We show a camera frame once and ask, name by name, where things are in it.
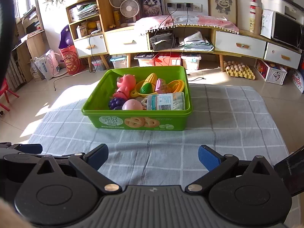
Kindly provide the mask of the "clear storage box blue lid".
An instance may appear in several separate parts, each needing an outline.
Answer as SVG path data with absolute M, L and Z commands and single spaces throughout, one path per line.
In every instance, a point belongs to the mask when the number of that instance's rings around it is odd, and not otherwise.
M 114 68 L 126 68 L 127 67 L 127 56 L 126 55 L 113 55 L 110 58 Z

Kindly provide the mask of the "pink rectangular block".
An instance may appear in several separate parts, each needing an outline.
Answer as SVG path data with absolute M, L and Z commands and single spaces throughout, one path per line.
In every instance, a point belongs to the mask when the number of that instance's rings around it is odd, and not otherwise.
M 155 91 L 158 94 L 164 94 L 166 93 L 166 82 L 164 79 L 158 78 L 156 82 Z

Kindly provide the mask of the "pink capsule ball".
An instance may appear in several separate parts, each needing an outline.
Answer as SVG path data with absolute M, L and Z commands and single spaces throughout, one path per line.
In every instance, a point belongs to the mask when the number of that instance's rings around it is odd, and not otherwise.
M 142 109 L 143 109 L 143 105 L 141 104 L 141 102 L 139 102 L 136 99 L 127 100 L 122 107 L 122 110 L 127 110 L 127 111 L 131 111 L 131 110 L 140 111 Z

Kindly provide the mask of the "red plastic chair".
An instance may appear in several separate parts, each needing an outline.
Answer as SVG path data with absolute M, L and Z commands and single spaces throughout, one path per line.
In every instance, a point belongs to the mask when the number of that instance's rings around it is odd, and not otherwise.
M 17 95 L 17 93 L 15 93 L 15 92 L 13 92 L 12 90 L 9 89 L 8 82 L 7 82 L 6 78 L 4 78 L 3 83 L 1 85 L 0 96 L 2 97 L 4 95 L 4 97 L 6 98 L 7 103 L 9 104 L 10 101 L 9 101 L 7 93 L 10 93 L 10 94 L 14 95 L 16 98 L 19 98 L 19 95 Z M 7 106 L 5 106 L 4 104 L 2 104 L 1 102 L 0 102 L 0 106 L 1 106 L 1 108 L 5 109 L 7 112 L 10 111 L 10 109 Z

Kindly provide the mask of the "orange toy bowl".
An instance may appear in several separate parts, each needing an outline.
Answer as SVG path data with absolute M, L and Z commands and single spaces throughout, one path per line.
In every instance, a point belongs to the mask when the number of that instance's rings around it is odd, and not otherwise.
M 185 88 L 185 82 L 180 79 L 173 80 L 167 86 L 169 87 L 169 93 L 183 92 Z

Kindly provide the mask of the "pink pig toy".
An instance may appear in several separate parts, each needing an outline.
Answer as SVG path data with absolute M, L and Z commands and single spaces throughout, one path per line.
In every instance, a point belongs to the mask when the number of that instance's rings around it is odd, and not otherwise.
M 123 98 L 128 100 L 130 98 L 130 92 L 135 89 L 136 79 L 135 75 L 127 74 L 122 77 L 118 77 L 116 80 L 117 90 L 113 94 L 112 98 Z

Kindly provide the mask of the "yellow toy corn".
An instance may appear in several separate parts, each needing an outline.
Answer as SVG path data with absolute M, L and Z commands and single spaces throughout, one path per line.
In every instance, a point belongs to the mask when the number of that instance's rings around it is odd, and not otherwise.
M 151 73 L 143 82 L 140 93 L 141 94 L 151 94 L 155 92 L 156 82 L 157 82 L 157 75 L 155 73 Z

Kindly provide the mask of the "yellow egg tray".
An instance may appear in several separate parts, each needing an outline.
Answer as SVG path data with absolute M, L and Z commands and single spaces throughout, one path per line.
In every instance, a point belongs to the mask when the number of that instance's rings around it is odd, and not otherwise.
M 224 68 L 228 76 L 255 80 L 255 74 L 249 66 L 235 61 L 224 61 Z

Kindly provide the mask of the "white desk fan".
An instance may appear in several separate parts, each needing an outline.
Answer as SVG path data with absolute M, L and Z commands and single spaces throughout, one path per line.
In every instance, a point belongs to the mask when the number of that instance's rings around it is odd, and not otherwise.
M 140 12 L 140 6 L 135 0 L 124 0 L 120 6 L 120 12 L 125 18 L 125 22 L 121 24 L 122 27 L 134 25 Z

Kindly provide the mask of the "clear cotton swab jar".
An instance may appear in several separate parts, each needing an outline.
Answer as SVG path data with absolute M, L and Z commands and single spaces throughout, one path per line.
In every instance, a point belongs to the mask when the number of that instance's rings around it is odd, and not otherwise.
M 145 98 L 146 109 L 149 111 L 182 111 L 185 110 L 183 92 L 154 94 Z

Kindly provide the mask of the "wooden tv cabinet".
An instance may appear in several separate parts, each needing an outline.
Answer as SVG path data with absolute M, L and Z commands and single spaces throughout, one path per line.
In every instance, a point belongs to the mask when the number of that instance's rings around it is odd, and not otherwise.
M 297 69 L 301 50 L 239 30 L 230 21 L 205 15 L 157 15 L 114 28 L 109 0 L 78 0 L 66 8 L 79 58 L 141 52 L 178 52 L 250 57 Z

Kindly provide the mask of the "cartoon girl picture frame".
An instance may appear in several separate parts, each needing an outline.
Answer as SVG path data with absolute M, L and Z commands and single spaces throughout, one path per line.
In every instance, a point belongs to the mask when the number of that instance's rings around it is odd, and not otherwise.
M 208 15 L 238 25 L 238 0 L 208 0 Z

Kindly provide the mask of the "red storage box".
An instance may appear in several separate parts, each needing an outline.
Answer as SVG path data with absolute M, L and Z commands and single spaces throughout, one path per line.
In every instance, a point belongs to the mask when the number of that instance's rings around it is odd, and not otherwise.
M 182 66 L 179 52 L 159 52 L 154 59 L 155 66 Z

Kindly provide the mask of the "grey checked tablecloth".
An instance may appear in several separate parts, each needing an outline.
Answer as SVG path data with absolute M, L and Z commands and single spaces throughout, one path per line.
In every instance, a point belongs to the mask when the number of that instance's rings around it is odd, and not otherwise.
M 43 152 L 64 155 L 109 147 L 100 172 L 121 186 L 187 186 L 207 171 L 198 148 L 207 145 L 240 160 L 263 155 L 271 164 L 287 147 L 262 97 L 249 86 L 191 84 L 193 112 L 183 131 L 166 120 L 159 130 L 97 129 L 81 109 L 95 85 L 66 89 L 30 138 Z

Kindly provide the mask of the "purple toy grapes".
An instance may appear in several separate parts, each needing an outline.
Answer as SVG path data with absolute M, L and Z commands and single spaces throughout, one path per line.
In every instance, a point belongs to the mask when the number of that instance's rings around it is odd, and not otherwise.
M 108 107 L 110 110 L 121 110 L 126 99 L 114 97 L 109 101 Z

